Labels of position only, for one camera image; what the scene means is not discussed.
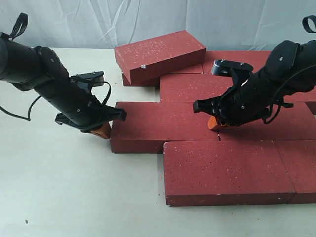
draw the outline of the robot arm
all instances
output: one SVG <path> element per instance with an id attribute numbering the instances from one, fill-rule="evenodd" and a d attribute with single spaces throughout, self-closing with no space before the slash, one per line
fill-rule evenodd
<path id="1" fill-rule="evenodd" d="M 308 19 L 316 24 L 316 16 L 303 19 L 305 30 L 316 33 L 310 29 Z M 233 86 L 221 96 L 194 102 L 194 113 L 212 115 L 208 123 L 210 129 L 241 126 L 258 119 L 268 124 L 276 118 L 281 107 L 293 107 L 284 102 L 285 95 L 308 92 L 316 85 L 316 40 L 306 44 L 286 40 L 272 50 L 259 71 L 252 73 L 252 70 L 246 63 L 214 61 L 212 73 L 231 77 Z M 274 105 L 277 111 L 272 116 Z"/>
<path id="2" fill-rule="evenodd" d="M 103 102 L 92 95 L 94 86 L 107 83 L 104 72 L 69 76 L 56 53 L 48 47 L 27 47 L 13 39 L 26 29 L 28 16 L 21 13 L 10 35 L 0 34 L 0 80 L 11 83 L 21 91 L 34 89 L 61 113 L 55 121 L 84 133 L 108 139 L 109 121 L 124 121 L 123 109 L 107 106 L 109 93 Z"/>

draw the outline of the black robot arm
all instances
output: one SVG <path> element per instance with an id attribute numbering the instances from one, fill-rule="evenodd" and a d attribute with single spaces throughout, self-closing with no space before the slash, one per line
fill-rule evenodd
<path id="1" fill-rule="evenodd" d="M 70 77 L 57 54 L 48 47 L 31 48 L 13 41 L 27 26 L 28 16 L 19 15 L 10 35 L 0 36 L 0 80 L 11 83 L 21 91 L 34 89 L 61 113 L 55 121 L 81 132 L 108 139 L 109 121 L 124 121 L 124 109 L 106 105 L 111 86 L 104 81 L 104 72 L 92 72 Z M 107 83 L 109 93 L 103 102 L 91 93 L 94 86 Z"/>
<path id="2" fill-rule="evenodd" d="M 305 30 L 315 33 L 308 19 L 316 23 L 316 17 L 303 19 Z M 316 41 L 298 44 L 286 40 L 272 50 L 259 71 L 253 73 L 252 70 L 251 65 L 242 62 L 214 61 L 212 73 L 231 77 L 233 86 L 221 96 L 194 102 L 194 113 L 212 115 L 210 129 L 240 126 L 258 119 L 268 124 L 276 118 L 281 107 L 293 107 L 284 102 L 285 95 L 308 92 L 316 85 Z M 272 115 L 274 105 L 277 110 Z"/>

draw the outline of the black strap loop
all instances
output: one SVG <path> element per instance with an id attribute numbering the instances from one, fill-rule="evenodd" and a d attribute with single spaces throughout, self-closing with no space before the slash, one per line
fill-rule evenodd
<path id="1" fill-rule="evenodd" d="M 303 19 L 303 27 L 305 29 L 305 31 L 307 31 L 308 33 L 316 33 L 316 31 L 313 31 L 309 24 L 308 24 L 308 20 L 311 19 L 316 27 L 316 16 L 314 15 L 310 15 L 310 16 L 307 16 L 307 17 L 304 17 Z"/>
<path id="2" fill-rule="evenodd" d="M 13 30 L 12 30 L 11 34 L 9 35 L 9 38 L 11 38 L 11 40 L 14 40 L 16 37 L 23 34 L 26 30 L 27 25 L 28 25 L 28 21 L 29 21 L 28 15 L 21 12 L 18 19 L 16 20 L 16 22 L 13 26 Z"/>

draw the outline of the white table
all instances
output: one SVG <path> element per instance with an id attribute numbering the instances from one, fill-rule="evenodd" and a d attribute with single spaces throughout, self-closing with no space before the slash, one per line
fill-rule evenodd
<path id="1" fill-rule="evenodd" d="M 113 50 L 54 50 L 71 75 L 104 71 L 111 106 L 159 100 L 152 87 L 123 87 Z M 93 93 L 102 100 L 107 86 Z M 13 113 L 36 96 L 0 83 Z M 31 122 L 0 113 L 0 237 L 316 236 L 313 204 L 166 206 L 162 155 L 112 154 L 108 140 L 58 126 L 57 113 L 43 99 Z"/>

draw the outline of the white fabric backdrop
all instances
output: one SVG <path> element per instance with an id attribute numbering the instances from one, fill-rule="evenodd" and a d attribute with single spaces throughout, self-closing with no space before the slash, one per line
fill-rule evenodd
<path id="1" fill-rule="evenodd" d="M 208 50 L 269 50 L 316 39 L 302 27 L 315 0 L 2 0 L 0 31 L 29 15 L 16 41 L 29 46 L 114 48 L 187 30 Z"/>

